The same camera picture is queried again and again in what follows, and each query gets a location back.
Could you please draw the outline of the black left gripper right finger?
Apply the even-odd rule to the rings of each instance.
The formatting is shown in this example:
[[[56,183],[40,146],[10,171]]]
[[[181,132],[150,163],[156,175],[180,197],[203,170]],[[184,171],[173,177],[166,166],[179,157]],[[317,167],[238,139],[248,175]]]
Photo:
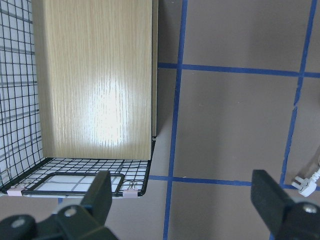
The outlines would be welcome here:
[[[252,171],[250,199],[272,235],[280,232],[287,213],[296,204],[263,169]]]

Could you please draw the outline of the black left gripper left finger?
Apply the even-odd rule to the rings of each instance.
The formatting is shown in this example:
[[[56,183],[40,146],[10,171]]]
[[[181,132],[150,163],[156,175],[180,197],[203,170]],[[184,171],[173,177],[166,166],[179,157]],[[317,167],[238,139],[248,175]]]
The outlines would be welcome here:
[[[109,171],[100,171],[80,202],[85,230],[104,227],[111,205],[111,174]]]

